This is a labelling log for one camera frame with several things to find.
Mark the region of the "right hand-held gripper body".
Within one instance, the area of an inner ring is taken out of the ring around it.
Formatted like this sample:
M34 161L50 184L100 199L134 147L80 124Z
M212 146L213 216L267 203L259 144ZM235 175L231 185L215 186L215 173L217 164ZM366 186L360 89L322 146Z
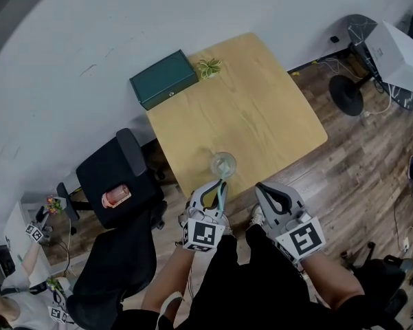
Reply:
M326 239L319 219L310 215L305 205L296 201L290 209L267 215L267 235L293 264L320 250Z

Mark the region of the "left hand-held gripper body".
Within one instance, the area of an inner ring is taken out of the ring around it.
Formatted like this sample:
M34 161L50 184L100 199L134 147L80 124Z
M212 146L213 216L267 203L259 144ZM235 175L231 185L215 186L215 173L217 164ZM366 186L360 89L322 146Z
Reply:
M178 217L182 229L181 245L186 250L209 252L217 248L227 229L227 218L221 204L205 208L200 203L187 203Z

